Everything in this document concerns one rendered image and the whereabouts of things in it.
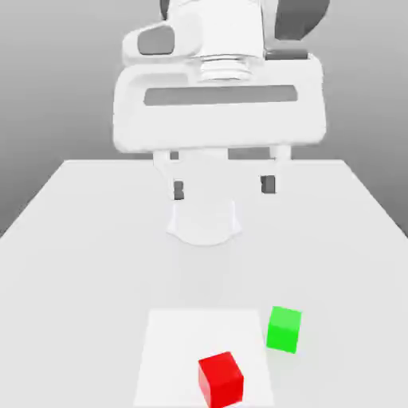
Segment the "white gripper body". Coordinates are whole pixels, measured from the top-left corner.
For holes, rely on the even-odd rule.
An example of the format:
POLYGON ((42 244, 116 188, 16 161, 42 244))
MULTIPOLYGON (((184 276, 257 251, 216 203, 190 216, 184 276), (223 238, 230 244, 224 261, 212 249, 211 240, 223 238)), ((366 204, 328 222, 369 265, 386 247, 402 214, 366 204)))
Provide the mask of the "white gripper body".
POLYGON ((261 61, 232 81, 204 82, 192 64, 134 65, 116 82, 113 142, 127 153, 319 143, 323 82, 313 55, 261 61))

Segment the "small green cube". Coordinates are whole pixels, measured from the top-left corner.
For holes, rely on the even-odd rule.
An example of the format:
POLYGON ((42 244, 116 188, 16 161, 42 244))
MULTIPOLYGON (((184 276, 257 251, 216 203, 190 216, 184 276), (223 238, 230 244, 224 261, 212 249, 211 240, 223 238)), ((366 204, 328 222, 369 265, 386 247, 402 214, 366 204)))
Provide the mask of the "small green cube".
POLYGON ((302 312, 273 306, 268 323, 266 347, 295 354, 302 312))

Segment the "small red cube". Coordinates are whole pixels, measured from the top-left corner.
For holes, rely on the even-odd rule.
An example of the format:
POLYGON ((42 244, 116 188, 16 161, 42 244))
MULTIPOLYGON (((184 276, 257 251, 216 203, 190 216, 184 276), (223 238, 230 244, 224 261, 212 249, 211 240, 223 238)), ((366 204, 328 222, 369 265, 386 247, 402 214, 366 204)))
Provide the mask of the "small red cube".
POLYGON ((244 376, 230 351, 198 361, 198 385, 208 408, 225 408, 243 399, 244 376))

